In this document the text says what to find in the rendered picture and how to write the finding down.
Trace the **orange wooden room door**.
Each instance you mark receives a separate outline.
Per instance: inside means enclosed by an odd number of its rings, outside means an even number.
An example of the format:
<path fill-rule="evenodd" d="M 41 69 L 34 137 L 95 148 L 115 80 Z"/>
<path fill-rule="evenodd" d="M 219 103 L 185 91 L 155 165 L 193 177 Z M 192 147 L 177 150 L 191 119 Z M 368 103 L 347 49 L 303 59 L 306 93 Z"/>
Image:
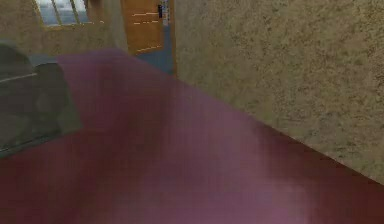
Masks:
<path fill-rule="evenodd" d="M 165 46 L 168 21 L 172 52 L 175 52 L 175 0 L 120 0 L 128 51 L 133 55 L 160 51 Z M 163 18 L 159 18 L 162 5 Z"/>

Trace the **yellow framed window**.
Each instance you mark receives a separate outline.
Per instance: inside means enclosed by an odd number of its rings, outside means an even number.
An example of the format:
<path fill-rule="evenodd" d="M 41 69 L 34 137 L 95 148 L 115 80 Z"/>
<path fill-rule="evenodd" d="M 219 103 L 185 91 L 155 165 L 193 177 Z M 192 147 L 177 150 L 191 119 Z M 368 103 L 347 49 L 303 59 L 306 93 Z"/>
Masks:
<path fill-rule="evenodd" d="M 104 22 L 102 0 L 33 0 L 40 24 L 46 29 Z"/>

